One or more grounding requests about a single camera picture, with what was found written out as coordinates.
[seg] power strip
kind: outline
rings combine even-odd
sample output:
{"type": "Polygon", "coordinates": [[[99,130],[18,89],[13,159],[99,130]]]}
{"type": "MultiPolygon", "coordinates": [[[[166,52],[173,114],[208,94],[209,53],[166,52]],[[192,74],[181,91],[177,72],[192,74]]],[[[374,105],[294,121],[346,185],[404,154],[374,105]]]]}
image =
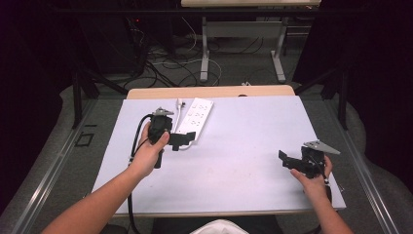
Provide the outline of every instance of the power strip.
{"type": "Polygon", "coordinates": [[[195,140],[200,137],[201,130],[207,120],[210,110],[212,109],[213,101],[201,98],[194,98],[189,107],[185,118],[176,131],[178,134],[187,134],[195,132],[195,140]]]}

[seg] forearm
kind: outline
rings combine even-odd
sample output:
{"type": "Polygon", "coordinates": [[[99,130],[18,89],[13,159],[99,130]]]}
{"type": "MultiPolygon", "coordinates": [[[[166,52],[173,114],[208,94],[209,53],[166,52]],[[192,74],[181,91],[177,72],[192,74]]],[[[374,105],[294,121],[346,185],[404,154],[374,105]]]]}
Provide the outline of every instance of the forearm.
{"type": "Polygon", "coordinates": [[[44,233],[98,233],[142,179],[133,170],[123,171],[66,210],[44,233]]]}
{"type": "Polygon", "coordinates": [[[333,209],[327,198],[314,201],[313,206],[319,218],[322,233],[353,233],[343,218],[333,209]]]}

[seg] person's right hand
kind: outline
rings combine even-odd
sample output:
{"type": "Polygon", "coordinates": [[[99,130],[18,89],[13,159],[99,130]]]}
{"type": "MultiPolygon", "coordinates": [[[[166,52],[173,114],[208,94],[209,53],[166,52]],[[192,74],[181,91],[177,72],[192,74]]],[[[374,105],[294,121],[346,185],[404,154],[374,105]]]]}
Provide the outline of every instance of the person's right hand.
{"type": "MultiPolygon", "coordinates": [[[[327,156],[324,156],[324,161],[324,174],[328,178],[333,169],[333,165],[327,156]]],[[[292,169],[290,172],[303,185],[304,192],[313,204],[320,198],[327,198],[324,178],[322,177],[322,175],[318,175],[314,178],[309,179],[295,169],[292,169]]]]}

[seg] finger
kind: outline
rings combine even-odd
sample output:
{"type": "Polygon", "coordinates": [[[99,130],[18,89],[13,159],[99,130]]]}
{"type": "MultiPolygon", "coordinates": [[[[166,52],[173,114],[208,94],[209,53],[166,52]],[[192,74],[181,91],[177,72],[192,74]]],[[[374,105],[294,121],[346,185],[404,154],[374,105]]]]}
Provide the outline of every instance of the finger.
{"type": "Polygon", "coordinates": [[[325,168],[324,168],[324,173],[328,177],[333,170],[333,164],[331,163],[330,158],[324,155],[324,161],[325,161],[325,168]]]}
{"type": "Polygon", "coordinates": [[[148,138],[149,126],[151,126],[151,122],[146,123],[145,127],[143,127],[142,135],[140,136],[140,139],[139,139],[139,144],[141,144],[144,140],[148,138]]]}
{"type": "Polygon", "coordinates": [[[304,185],[307,182],[308,179],[302,173],[298,172],[297,170],[291,169],[290,172],[298,181],[300,181],[301,184],[304,185]]]}
{"type": "Polygon", "coordinates": [[[164,132],[159,140],[153,145],[153,148],[158,152],[161,151],[169,142],[169,133],[164,132]]]}

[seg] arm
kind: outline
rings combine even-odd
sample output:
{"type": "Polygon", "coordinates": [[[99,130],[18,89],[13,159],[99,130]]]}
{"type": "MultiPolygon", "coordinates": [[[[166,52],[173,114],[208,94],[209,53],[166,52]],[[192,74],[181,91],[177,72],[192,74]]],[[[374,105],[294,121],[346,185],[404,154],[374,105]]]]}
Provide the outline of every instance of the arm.
{"type": "MultiPolygon", "coordinates": [[[[325,175],[328,177],[332,170],[332,164],[327,156],[325,160],[325,175]]],[[[353,233],[341,216],[333,209],[327,198],[324,180],[322,176],[308,179],[297,170],[291,170],[291,174],[303,184],[304,192],[310,199],[321,225],[322,232],[330,233],[353,233]]]]}
{"type": "MultiPolygon", "coordinates": [[[[139,145],[148,138],[148,129],[149,123],[142,131],[139,145]]],[[[154,145],[148,140],[145,141],[129,167],[63,212],[43,233],[98,233],[139,182],[151,174],[158,159],[158,152],[168,141],[168,133],[164,133],[154,145]]]]}

